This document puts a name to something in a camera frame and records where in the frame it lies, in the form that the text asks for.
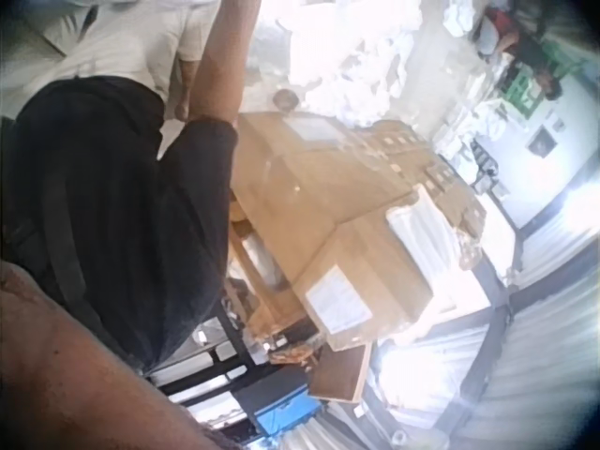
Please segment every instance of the white label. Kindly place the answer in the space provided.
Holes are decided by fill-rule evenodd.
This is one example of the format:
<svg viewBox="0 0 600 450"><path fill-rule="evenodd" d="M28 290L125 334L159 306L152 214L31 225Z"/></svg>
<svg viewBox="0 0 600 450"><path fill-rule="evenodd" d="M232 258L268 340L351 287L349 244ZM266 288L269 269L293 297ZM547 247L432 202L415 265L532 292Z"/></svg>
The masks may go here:
<svg viewBox="0 0 600 450"><path fill-rule="evenodd" d="M344 141L344 135L321 117L293 117L285 123L305 141Z"/></svg>
<svg viewBox="0 0 600 450"><path fill-rule="evenodd" d="M373 313L338 266L308 290L307 300L334 335L373 318Z"/></svg>

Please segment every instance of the cardboard box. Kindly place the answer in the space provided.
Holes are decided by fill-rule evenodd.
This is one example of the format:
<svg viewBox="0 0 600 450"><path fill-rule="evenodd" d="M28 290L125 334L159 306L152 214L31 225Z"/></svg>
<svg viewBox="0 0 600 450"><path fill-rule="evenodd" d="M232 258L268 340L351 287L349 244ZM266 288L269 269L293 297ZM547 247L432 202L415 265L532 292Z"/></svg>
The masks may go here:
<svg viewBox="0 0 600 450"><path fill-rule="evenodd" d="M385 218L416 201L413 185L465 235L481 235L485 213L469 187L400 123L350 130L311 114L254 113L238 131L235 196L335 351L410 326L431 300Z"/></svg>

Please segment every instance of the white wall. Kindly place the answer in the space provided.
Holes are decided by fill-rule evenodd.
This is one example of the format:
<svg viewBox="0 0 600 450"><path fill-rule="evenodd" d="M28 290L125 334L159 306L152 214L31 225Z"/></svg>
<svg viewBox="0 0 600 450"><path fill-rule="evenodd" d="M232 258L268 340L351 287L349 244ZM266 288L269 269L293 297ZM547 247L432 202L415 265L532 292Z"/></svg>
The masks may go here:
<svg viewBox="0 0 600 450"><path fill-rule="evenodd" d="M600 108L597 97L571 75L562 80L562 89L559 100L544 101L538 107L527 129L511 123L498 141L480 141L498 161L500 179L511 192L502 205L519 228L561 193L598 150ZM562 132L552 129L554 120L548 118L552 111L564 121ZM542 125L558 143L545 158L527 148Z"/></svg>

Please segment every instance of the pile of items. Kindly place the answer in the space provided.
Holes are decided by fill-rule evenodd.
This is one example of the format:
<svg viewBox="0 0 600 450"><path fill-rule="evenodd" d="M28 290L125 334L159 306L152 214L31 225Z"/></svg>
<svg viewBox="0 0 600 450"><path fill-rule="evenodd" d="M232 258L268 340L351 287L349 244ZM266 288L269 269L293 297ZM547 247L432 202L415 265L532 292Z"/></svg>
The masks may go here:
<svg viewBox="0 0 600 450"><path fill-rule="evenodd" d="M265 112L238 132L230 245L253 295L229 289L232 312L272 362L312 369L313 396L355 401L374 341L410 342L460 308L453 274L477 263L485 211L399 122ZM247 236L280 275L257 268Z"/></svg>

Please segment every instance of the black strap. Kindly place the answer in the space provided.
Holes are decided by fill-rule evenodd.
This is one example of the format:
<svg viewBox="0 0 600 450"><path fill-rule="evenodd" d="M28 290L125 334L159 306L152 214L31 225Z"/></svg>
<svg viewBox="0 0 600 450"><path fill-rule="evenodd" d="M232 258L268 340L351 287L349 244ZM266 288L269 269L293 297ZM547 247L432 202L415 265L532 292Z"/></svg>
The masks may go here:
<svg viewBox="0 0 600 450"><path fill-rule="evenodd" d="M50 263L67 309L117 356L140 370L143 367L141 362L125 352L106 331L98 314L85 299L85 279L73 238L65 184L63 171L54 164L44 179L42 209Z"/></svg>

